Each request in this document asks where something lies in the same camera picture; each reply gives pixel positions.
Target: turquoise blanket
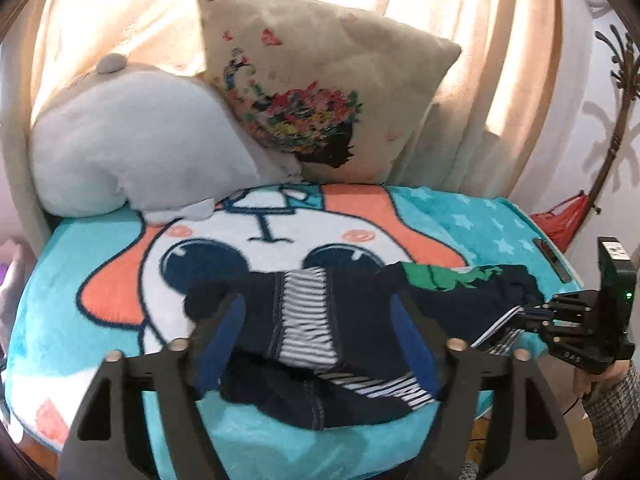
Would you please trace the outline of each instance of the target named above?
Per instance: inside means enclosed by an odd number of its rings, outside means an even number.
[[[506,200],[405,187],[260,188],[224,201],[210,219],[165,226],[144,225],[127,208],[68,219],[20,302],[7,399],[35,438],[60,450],[107,351],[153,352],[188,335],[175,280],[198,272],[213,279],[345,259],[354,265],[524,264],[547,298],[579,290],[576,280],[559,281],[533,244],[536,237],[543,235]],[[210,255],[206,266],[180,273],[203,254]],[[519,345],[536,355],[544,348],[532,335],[521,336]],[[224,402],[217,393],[198,405],[232,480],[368,478],[414,457],[437,410],[435,402],[388,424],[313,432]],[[489,405],[483,394],[478,412]],[[158,470],[163,479],[174,478],[154,394],[145,406]]]

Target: purple object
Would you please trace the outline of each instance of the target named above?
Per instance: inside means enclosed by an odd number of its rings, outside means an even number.
[[[4,282],[4,277],[6,276],[6,272],[9,270],[8,265],[0,265],[0,285]]]

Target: cable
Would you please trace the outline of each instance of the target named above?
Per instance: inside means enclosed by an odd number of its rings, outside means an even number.
[[[576,405],[576,404],[578,404],[578,402],[579,402],[579,401],[580,401],[580,397],[576,397],[576,399],[574,400],[574,403],[573,403],[571,406],[569,406],[569,407],[564,411],[564,413],[562,414],[562,416],[565,416],[565,415],[566,415],[567,413],[569,413],[572,409],[574,409],[574,408],[575,408],[575,405]]]

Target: beige throw pillow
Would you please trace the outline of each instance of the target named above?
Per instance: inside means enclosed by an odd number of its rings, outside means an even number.
[[[313,182],[383,182],[460,47],[315,0],[198,0],[206,80]]]

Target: smartphone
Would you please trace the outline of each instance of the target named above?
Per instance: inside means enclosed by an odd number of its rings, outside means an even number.
[[[566,267],[562,264],[562,260],[558,258],[558,255],[551,248],[548,242],[542,238],[533,238],[533,243],[535,243],[542,255],[551,264],[551,267],[553,267],[553,270],[558,275],[558,278],[560,278],[560,281],[563,283],[569,283],[572,280],[569,271],[566,270]]]

